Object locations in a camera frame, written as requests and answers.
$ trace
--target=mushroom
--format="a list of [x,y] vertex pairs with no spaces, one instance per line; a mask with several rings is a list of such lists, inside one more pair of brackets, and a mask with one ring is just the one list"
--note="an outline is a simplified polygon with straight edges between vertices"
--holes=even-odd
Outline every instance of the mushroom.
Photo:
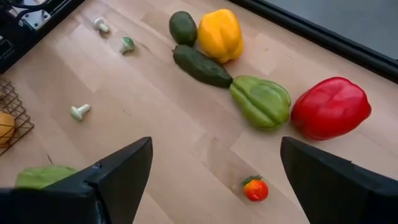
[[97,18],[93,21],[93,28],[94,30],[100,30],[102,32],[109,32],[110,28],[104,23],[104,20],[101,18]]
[[90,110],[90,107],[90,105],[83,105],[79,108],[72,106],[70,108],[70,116],[77,121],[82,121],[83,116]]
[[122,45],[123,46],[120,48],[120,51],[119,51],[121,54],[124,54],[128,50],[134,50],[134,48],[135,48],[134,41],[132,41],[132,39],[130,37],[123,37]]

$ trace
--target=avocado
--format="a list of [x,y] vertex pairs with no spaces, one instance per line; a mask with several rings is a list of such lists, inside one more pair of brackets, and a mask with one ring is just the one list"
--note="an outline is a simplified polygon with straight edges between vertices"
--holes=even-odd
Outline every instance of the avocado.
[[182,70],[199,82],[222,88],[229,88],[232,84],[231,75],[220,64],[192,47],[176,46],[173,59]]
[[176,12],[169,20],[169,31],[178,44],[192,47],[197,41],[198,29],[192,16],[184,11]]

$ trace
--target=black metal rack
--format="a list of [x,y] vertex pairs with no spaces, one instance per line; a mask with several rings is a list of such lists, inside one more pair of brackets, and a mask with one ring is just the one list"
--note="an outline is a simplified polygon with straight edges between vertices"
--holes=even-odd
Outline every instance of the black metal rack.
[[[0,73],[3,74],[16,63],[83,1],[47,0],[32,7],[36,7],[36,10],[24,8],[24,10],[17,11],[17,14],[13,14],[11,13],[13,8],[19,9],[14,6],[22,4],[24,1],[0,0],[0,36],[2,37],[0,38]],[[29,16],[28,12],[37,11],[38,7],[43,12],[45,22],[29,24],[25,17]]]
[[312,42],[398,83],[398,60],[353,42],[280,7],[262,0],[229,0]]

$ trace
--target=wooden table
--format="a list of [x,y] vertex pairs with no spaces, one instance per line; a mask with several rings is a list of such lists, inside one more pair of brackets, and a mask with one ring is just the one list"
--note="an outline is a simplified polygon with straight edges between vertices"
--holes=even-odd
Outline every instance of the wooden table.
[[[349,78],[367,92],[372,115],[345,136],[310,144],[398,179],[395,83],[228,1],[86,0],[5,74],[35,128],[0,157],[0,185],[51,161],[82,169],[152,136],[154,162],[135,223],[308,223],[279,157],[282,136],[302,137],[289,123],[271,134],[253,130],[227,90],[198,83],[173,62],[169,17],[184,10],[198,23],[222,7],[244,34],[242,57],[226,65],[233,77],[275,81],[293,101],[325,78]],[[110,35],[91,28],[97,17]],[[137,44],[125,57],[123,36]],[[69,108],[86,103],[92,110],[84,122],[72,120]],[[241,193],[253,174],[270,187],[262,203]]]

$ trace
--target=metal wire basket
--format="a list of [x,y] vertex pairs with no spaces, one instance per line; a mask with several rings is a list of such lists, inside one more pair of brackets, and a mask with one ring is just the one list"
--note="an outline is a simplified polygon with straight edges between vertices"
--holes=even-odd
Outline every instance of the metal wire basket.
[[30,116],[26,114],[26,109],[22,106],[22,101],[18,99],[18,94],[14,89],[11,81],[0,78],[0,111],[15,117],[14,127],[0,124],[0,126],[5,126],[9,129],[7,133],[0,136],[0,140],[2,138],[8,139],[4,144],[0,144],[0,156],[34,127],[34,124],[30,122]]

